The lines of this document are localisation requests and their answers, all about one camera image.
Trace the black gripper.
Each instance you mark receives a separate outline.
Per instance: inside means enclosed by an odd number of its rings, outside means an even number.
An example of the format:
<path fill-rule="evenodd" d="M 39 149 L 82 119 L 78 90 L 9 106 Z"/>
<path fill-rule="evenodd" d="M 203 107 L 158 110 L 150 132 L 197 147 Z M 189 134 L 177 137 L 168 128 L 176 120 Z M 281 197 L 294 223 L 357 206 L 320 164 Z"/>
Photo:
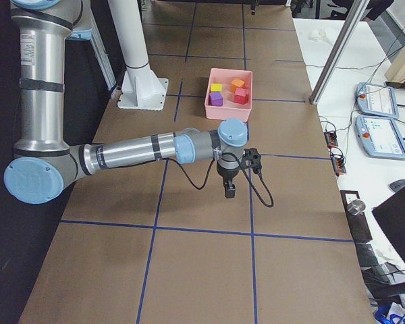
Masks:
<path fill-rule="evenodd" d="M 237 163 L 231 165 L 223 166 L 220 163 L 217 164 L 217 173 L 223 179 L 223 187 L 225 197 L 230 199 L 234 198 L 236 195 L 236 186 L 234 184 L 234 178 L 237 176 L 240 167 Z"/>

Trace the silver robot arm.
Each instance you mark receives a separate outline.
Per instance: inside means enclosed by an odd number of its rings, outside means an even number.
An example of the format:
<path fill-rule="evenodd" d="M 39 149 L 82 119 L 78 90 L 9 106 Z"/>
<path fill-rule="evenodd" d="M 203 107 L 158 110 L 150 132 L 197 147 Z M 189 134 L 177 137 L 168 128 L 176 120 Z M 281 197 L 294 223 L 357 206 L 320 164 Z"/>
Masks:
<path fill-rule="evenodd" d="M 12 1 L 20 29 L 22 135 L 7 166 L 8 192 L 28 204 L 43 204 L 75 181 L 100 170 L 175 160 L 210 159 L 233 198 L 234 177 L 245 167 L 248 130 L 236 118 L 215 130 L 187 128 L 113 144 L 68 145 L 63 139 L 65 40 L 91 36 L 89 1 Z"/>

